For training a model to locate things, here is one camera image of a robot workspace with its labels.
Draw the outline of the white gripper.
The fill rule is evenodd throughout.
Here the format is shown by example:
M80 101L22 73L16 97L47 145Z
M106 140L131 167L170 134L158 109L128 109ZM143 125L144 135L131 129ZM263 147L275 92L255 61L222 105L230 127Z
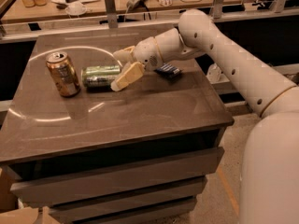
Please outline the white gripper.
M163 64L163 59L154 37L140 41L135 47L130 46L117 50L113 53L113 56L121 63L126 63L110 85L113 91L121 91L142 78L145 68L147 71L153 71Z

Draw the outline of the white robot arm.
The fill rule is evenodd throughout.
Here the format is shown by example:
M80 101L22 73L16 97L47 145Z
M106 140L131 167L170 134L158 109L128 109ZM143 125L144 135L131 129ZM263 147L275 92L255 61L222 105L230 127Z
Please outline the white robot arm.
M146 68L205 53L253 112L240 174L239 224L299 224L299 86L224 35L204 12L184 12L173 28L113 56L124 63L120 91Z

